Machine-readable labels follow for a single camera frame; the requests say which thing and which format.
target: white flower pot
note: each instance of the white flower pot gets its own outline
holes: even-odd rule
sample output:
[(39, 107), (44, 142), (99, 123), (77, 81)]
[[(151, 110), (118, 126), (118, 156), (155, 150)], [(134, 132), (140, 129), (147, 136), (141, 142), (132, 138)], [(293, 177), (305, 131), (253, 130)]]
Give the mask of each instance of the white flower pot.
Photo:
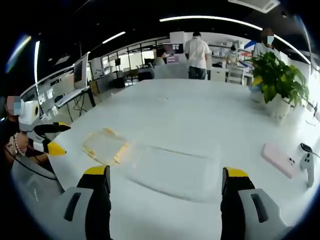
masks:
[(250, 92), (249, 98), (251, 98), (253, 101), (257, 103), (264, 103), (264, 94), (261, 91), (256, 91), (256, 92)]
[(286, 116), (290, 110), (290, 104), (286, 102), (287, 99), (283, 99), (279, 94), (275, 98), (266, 104), (266, 111), (274, 118), (280, 125), (282, 125), (286, 119)]

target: potted plant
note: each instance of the potted plant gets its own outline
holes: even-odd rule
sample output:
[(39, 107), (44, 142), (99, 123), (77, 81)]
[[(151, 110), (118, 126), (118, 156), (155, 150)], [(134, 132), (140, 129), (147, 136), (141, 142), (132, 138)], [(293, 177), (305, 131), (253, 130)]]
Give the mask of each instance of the potted plant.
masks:
[(289, 112), (291, 102), (294, 107), (308, 101), (309, 89), (306, 78), (294, 65), (286, 65), (273, 52), (252, 57), (254, 66), (253, 86), (260, 85), (264, 102), (271, 104), (271, 115), (280, 123)]

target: smartphone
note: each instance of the smartphone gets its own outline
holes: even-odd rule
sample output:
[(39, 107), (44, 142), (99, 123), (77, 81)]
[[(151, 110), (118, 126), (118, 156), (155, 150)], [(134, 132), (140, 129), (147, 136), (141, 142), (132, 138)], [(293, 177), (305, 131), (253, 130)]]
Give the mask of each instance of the smartphone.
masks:
[(295, 165), (297, 162), (281, 151), (276, 145), (270, 143), (264, 144), (261, 156), (288, 178), (292, 179), (296, 175), (297, 169)]

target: beaded bracelet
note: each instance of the beaded bracelet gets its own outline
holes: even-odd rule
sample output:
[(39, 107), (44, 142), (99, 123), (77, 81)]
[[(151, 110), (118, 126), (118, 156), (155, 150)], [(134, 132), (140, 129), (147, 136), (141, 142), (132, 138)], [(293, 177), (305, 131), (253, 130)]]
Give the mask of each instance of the beaded bracelet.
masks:
[(9, 144), (8, 144), (8, 148), (9, 148), (9, 151), (10, 153), (13, 155), (13, 156), (16, 156), (18, 154), (18, 151), (16, 149), (16, 146), (14, 144), (14, 137), (11, 136), (10, 137), (10, 140), (9, 140)]
[(21, 151), (20, 147), (18, 146), (17, 133), (14, 135), (14, 145), (15, 145), (15, 148), (16, 148), (16, 150), (17, 150), (19, 155), (21, 155), (21, 156), (25, 156), (26, 155), (24, 152)]

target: hand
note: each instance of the hand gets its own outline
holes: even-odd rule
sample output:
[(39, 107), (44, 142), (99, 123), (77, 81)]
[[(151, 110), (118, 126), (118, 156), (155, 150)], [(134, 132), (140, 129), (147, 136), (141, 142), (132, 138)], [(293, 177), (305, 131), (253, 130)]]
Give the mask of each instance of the hand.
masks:
[(23, 132), (17, 133), (16, 144), (20, 148), (21, 152), (26, 153), (29, 144), (27, 135)]

